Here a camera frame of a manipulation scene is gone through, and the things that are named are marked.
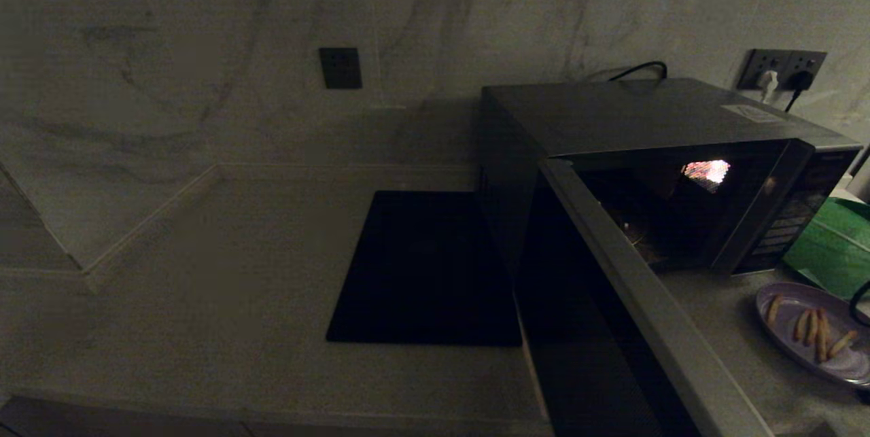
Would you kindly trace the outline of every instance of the power outlet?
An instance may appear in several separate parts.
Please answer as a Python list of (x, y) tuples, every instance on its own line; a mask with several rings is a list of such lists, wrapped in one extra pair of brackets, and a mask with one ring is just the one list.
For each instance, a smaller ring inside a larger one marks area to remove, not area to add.
[(749, 56), (749, 61), (746, 62), (746, 68), (743, 69), (743, 75), (740, 76), (740, 81), (737, 82), (737, 89), (740, 90), (757, 90), (758, 80), (761, 74), (769, 71), (783, 71), (786, 68), (789, 58), (792, 56), (790, 50), (752, 50)]
[(327, 89), (362, 89), (360, 53), (356, 48), (321, 48), (320, 66)]
[(821, 68), (825, 56), (827, 53), (824, 51), (793, 50), (792, 56), (786, 63), (786, 68), (777, 75), (780, 81), (777, 90), (795, 90), (794, 77), (798, 72), (808, 71), (813, 75), (818, 75), (818, 69)]
[(743, 75), (737, 81), (737, 89), (758, 90), (758, 80), (765, 71), (776, 71), (780, 84), (776, 90), (794, 90), (793, 77), (800, 71), (810, 71), (818, 75), (824, 62), (824, 51), (804, 50), (752, 50)]

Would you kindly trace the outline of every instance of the black mat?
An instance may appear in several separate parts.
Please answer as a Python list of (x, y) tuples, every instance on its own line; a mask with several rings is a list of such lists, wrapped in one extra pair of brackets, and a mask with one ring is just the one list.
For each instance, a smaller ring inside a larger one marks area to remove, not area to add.
[(520, 345), (510, 280), (473, 194), (375, 193), (326, 340)]

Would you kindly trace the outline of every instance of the wall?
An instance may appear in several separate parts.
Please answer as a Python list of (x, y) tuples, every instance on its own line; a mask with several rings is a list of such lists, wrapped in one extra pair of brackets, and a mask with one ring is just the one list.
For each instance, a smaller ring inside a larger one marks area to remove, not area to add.
[[(463, 164), (482, 85), (603, 80), (653, 58), (731, 87), (749, 49), (829, 51), (793, 112), (870, 141), (867, 0), (3, 6), (0, 158), (85, 260), (210, 160)], [(324, 90), (322, 46), (360, 49), (364, 89)]]
[(205, 170), (211, 96), (147, 0), (0, 6), (0, 161), (87, 266)]

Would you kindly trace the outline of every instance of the microwave label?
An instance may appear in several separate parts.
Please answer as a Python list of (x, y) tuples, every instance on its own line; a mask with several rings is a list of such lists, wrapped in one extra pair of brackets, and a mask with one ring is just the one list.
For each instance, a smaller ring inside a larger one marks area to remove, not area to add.
[(779, 123), (782, 121), (782, 118), (751, 105), (723, 105), (722, 107), (755, 123)]

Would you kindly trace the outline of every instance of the black switch plate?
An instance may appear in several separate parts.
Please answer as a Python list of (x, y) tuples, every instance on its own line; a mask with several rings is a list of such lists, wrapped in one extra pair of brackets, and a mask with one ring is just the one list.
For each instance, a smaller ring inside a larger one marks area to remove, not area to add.
[(360, 53), (356, 48), (321, 48), (320, 66), (327, 89), (362, 89)]

